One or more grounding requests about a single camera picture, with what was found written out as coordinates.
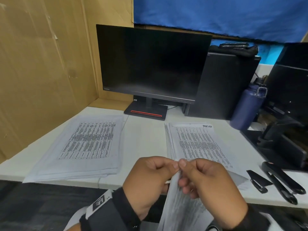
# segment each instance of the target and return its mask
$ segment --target white label on wristband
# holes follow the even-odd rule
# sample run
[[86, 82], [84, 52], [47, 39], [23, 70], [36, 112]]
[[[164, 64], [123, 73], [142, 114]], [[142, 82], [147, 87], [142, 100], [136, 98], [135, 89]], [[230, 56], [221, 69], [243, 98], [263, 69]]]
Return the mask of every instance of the white label on wristband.
[[86, 219], [88, 219], [94, 212], [96, 212], [101, 206], [103, 206], [109, 199], [112, 198], [112, 192], [112, 190], [107, 190], [101, 197], [99, 197], [87, 208]]

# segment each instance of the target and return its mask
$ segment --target black stapler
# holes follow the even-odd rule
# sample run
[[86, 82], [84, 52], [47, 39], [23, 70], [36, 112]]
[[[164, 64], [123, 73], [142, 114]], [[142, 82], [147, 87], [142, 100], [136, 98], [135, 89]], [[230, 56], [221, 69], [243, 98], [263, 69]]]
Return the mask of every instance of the black stapler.
[[280, 183], [282, 181], [287, 187], [290, 188], [295, 194], [306, 194], [306, 190], [298, 184], [296, 181], [294, 181], [292, 178], [290, 178], [283, 170], [276, 166], [273, 163], [270, 162], [263, 162], [261, 166], [264, 173], [270, 178], [272, 183], [276, 186], [279, 193], [287, 200], [287, 202], [297, 205], [297, 199], [293, 194], [291, 194], [284, 186]]

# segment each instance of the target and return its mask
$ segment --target computer tower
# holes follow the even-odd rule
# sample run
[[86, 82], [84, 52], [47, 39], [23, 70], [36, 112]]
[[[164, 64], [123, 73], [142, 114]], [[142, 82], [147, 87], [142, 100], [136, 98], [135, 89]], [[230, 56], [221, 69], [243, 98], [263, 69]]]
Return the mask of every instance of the computer tower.
[[185, 116], [229, 120], [260, 59], [209, 52], [196, 101], [183, 105]]

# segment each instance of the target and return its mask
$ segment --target monitor base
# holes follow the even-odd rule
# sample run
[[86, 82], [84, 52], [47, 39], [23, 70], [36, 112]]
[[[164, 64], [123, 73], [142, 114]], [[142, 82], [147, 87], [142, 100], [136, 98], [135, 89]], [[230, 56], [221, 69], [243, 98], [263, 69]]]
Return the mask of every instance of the monitor base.
[[152, 104], [152, 99], [147, 97], [146, 102], [133, 101], [124, 111], [124, 114], [164, 121], [167, 109], [168, 106]]

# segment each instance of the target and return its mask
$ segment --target water bottle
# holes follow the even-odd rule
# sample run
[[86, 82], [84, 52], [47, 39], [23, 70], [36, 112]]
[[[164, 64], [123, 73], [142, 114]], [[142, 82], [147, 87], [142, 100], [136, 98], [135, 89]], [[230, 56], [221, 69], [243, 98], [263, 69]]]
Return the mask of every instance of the water bottle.
[[267, 88], [263, 78], [256, 78], [244, 90], [230, 120], [230, 126], [237, 130], [247, 130], [265, 100]]

